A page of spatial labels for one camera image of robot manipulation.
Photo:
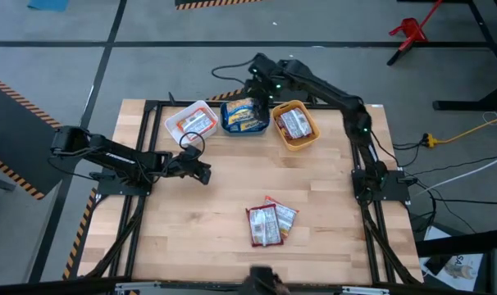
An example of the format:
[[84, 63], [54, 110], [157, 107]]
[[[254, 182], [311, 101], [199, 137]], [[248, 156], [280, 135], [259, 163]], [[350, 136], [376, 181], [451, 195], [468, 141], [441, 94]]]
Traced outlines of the red stand with black foot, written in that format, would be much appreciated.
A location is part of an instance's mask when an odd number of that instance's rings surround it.
[[423, 31], [423, 27], [444, 0], [431, 1], [433, 2], [433, 7], [421, 22], [419, 22], [416, 18], [404, 18], [398, 27], [389, 32], [390, 36], [394, 36], [397, 33], [403, 33], [406, 39], [400, 44], [394, 55], [386, 62], [387, 66], [392, 66], [395, 62], [397, 62], [403, 55], [412, 49], [415, 43], [428, 42], [428, 38]]

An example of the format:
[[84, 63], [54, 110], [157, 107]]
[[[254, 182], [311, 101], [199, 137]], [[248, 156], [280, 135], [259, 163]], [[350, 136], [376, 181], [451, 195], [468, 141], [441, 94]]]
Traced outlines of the white plastic bin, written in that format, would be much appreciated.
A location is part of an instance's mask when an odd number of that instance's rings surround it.
[[[179, 120], [182, 120], [186, 116], [191, 115], [194, 111], [196, 111], [200, 107], [204, 107], [204, 108], [208, 109], [208, 111], [211, 113], [211, 115], [217, 120], [217, 123], [209, 131], [203, 133], [202, 135], [199, 134], [195, 140], [189, 141], [187, 138], [184, 137], [184, 134], [178, 129], [176, 124]], [[219, 125], [219, 122], [220, 122], [219, 117], [212, 110], [212, 108], [205, 101], [199, 100], [197, 102], [193, 102], [188, 107], [182, 109], [181, 111], [178, 111], [173, 116], [166, 119], [165, 120], [165, 127], [168, 130], [168, 132], [170, 133], [170, 135], [172, 136], [172, 138], [178, 144], [180, 144], [183, 147], [186, 147], [188, 145], [196, 146], [198, 143], [201, 143], [207, 137], [213, 135], [217, 131], [217, 127]]]

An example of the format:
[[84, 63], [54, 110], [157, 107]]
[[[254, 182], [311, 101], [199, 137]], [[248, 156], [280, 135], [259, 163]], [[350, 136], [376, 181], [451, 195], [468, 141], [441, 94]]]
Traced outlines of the black furniture frame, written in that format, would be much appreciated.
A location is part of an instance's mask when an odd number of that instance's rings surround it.
[[497, 295], [497, 230], [477, 234], [451, 236], [444, 230], [431, 226], [424, 239], [416, 243], [418, 257], [457, 256], [461, 254], [483, 254], [481, 266], [473, 291]]

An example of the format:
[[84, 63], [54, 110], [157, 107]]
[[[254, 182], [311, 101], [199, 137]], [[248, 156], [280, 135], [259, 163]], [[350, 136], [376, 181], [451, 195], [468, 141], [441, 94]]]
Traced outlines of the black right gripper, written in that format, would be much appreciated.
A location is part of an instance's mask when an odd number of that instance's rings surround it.
[[253, 98], [273, 100], [280, 96], [280, 67], [263, 53], [257, 53], [248, 65], [251, 75], [246, 81], [244, 91]]

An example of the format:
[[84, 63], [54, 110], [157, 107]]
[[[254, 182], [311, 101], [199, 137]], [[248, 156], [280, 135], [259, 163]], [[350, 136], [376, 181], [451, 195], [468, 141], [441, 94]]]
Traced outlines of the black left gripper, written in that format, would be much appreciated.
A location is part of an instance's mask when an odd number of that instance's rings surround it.
[[170, 177], [199, 177], [202, 184], [208, 185], [212, 172], [211, 166], [201, 164], [198, 160], [203, 152], [192, 145], [185, 147], [178, 156], [170, 159], [168, 163], [168, 175]]

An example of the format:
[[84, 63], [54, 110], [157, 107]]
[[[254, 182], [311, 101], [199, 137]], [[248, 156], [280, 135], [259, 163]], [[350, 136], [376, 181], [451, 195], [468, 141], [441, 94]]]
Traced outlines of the teal plastic bin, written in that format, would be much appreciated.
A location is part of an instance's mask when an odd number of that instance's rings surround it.
[[[268, 105], [268, 101], [266, 99], [259, 99], [259, 98], [256, 98], [258, 100], [261, 101], [262, 103], [262, 107], [263, 107], [263, 110], [264, 110], [264, 113], [266, 115], [266, 118], [264, 121], [266, 121], [269, 125], [270, 123], [270, 112], [269, 112], [269, 105]], [[227, 102], [223, 103], [221, 105], [221, 108], [220, 108], [220, 111], [221, 111], [221, 127], [224, 129], [224, 131], [226, 133], [228, 133], [228, 135], [230, 136], [252, 136], [252, 135], [259, 135], [259, 134], [264, 134], [266, 129], [263, 129], [259, 132], [251, 132], [251, 133], [231, 133], [227, 130], [227, 124], [226, 124], [226, 111], [225, 111], [225, 106], [226, 106]]]

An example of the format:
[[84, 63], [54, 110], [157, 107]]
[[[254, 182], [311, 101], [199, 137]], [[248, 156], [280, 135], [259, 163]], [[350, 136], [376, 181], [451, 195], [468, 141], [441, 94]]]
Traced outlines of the silver metal bracket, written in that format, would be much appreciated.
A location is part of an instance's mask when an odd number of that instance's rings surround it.
[[147, 291], [159, 290], [159, 282], [128, 282], [116, 284], [114, 295], [145, 295]]
[[390, 291], [383, 288], [343, 286], [340, 295], [390, 295]]

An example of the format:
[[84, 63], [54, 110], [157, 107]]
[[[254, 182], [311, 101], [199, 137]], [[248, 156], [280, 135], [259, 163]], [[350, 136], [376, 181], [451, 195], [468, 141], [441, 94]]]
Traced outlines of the yellow plastic bin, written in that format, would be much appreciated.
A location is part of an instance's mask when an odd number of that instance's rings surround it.
[[[300, 111], [303, 112], [306, 121], [311, 127], [312, 132], [307, 137], [290, 139], [285, 136], [284, 131], [276, 122], [276, 119], [279, 116], [285, 114], [286, 112], [292, 111], [296, 108], [298, 108]], [[303, 102], [300, 102], [299, 100], [284, 102], [274, 107], [271, 110], [271, 119], [274, 122], [274, 126], [276, 127], [278, 136], [280, 137], [281, 141], [284, 143], [286, 148], [291, 152], [297, 152], [299, 150], [305, 149], [310, 145], [312, 145], [316, 140], [318, 140], [321, 137], [321, 131], [317, 126], [316, 121], [313, 119], [312, 114], [309, 112], [305, 104]]]

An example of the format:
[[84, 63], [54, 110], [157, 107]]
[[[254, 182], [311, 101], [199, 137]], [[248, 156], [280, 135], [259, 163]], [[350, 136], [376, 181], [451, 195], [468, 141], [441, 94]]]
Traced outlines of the blue Maruchan noodle pack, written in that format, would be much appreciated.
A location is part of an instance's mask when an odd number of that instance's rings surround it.
[[227, 130], [231, 133], [251, 133], [259, 132], [265, 129], [267, 126], [268, 123], [266, 121], [251, 119], [235, 122], [232, 125], [228, 125]]
[[227, 125], [234, 125], [247, 120], [264, 121], [266, 118], [262, 103], [256, 98], [243, 98], [228, 102], [225, 106], [225, 111]]

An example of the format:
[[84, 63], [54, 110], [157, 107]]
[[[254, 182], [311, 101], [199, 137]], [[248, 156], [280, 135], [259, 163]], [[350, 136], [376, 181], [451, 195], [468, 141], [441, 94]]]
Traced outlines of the black yellow hazard tape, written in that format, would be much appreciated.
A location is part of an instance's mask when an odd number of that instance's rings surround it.
[[96, 200], [97, 194], [98, 194], [97, 189], [92, 188], [88, 197], [87, 204], [83, 211], [83, 215], [81, 216], [80, 224], [75, 232], [75, 238], [69, 256], [66, 261], [66, 266], [62, 273], [62, 280], [64, 281], [72, 279], [76, 276], [76, 271], [80, 264], [80, 258], [82, 255], [82, 249], [83, 249], [82, 243], [84, 242], [86, 235], [88, 233], [91, 215], [97, 204]]

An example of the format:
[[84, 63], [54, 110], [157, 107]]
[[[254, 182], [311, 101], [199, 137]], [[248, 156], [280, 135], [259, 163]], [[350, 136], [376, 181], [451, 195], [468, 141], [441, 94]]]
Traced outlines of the orange Maruchan noodle pack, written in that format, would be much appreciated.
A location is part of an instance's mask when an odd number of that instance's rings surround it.
[[195, 140], [198, 135], [212, 129], [217, 120], [211, 115], [208, 109], [198, 108], [191, 115], [177, 122], [178, 129], [184, 134], [189, 141]]
[[299, 213], [299, 211], [283, 205], [270, 196], [265, 196], [264, 204], [274, 204], [276, 206], [276, 215], [278, 219], [280, 235], [283, 239], [288, 238], [290, 231], [294, 225], [295, 217]]

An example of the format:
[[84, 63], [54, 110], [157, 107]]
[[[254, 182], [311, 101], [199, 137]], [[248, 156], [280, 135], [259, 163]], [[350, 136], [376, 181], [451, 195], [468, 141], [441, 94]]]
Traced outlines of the black mat with hazard stripes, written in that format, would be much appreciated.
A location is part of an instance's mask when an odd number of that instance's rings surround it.
[[62, 124], [0, 80], [0, 171], [37, 200], [90, 152], [52, 144]]
[[212, 97], [207, 98], [207, 101], [210, 102], [226, 102], [226, 101], [235, 101], [239, 99], [243, 99], [246, 97], [246, 94], [242, 88], [238, 88], [236, 90], [232, 90], [225, 93], [220, 93], [214, 95]]
[[193, 10], [206, 7], [223, 7], [230, 5], [262, 2], [263, 0], [174, 0], [176, 10]]

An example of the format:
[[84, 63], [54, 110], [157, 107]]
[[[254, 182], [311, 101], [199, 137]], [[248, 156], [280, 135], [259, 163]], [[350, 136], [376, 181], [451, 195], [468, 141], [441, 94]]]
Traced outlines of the blue floor mat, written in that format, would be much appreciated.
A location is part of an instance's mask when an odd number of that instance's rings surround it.
[[39, 11], [64, 12], [69, 0], [29, 0], [27, 7]]

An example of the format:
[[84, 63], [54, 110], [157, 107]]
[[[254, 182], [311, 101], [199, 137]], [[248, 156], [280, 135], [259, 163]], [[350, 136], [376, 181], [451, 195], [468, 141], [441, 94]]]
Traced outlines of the black desk leg frame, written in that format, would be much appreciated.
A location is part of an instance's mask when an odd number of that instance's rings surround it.
[[[396, 0], [397, 2], [432, 2], [431, 0]], [[443, 3], [467, 5], [484, 38], [481, 42], [430, 42], [415, 43], [412, 48], [487, 48], [497, 61], [497, 43], [473, 0], [444, 0]], [[437, 100], [432, 103], [436, 111], [497, 111], [497, 88], [476, 101], [448, 101]]]

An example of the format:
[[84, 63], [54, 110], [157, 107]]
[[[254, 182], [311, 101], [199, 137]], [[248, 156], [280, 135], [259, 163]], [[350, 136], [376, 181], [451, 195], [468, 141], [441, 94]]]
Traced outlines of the white printed poster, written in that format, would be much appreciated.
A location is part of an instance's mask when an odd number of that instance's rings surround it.
[[478, 278], [483, 254], [461, 254], [448, 258], [420, 257], [423, 276], [436, 279], [447, 286], [473, 291]]

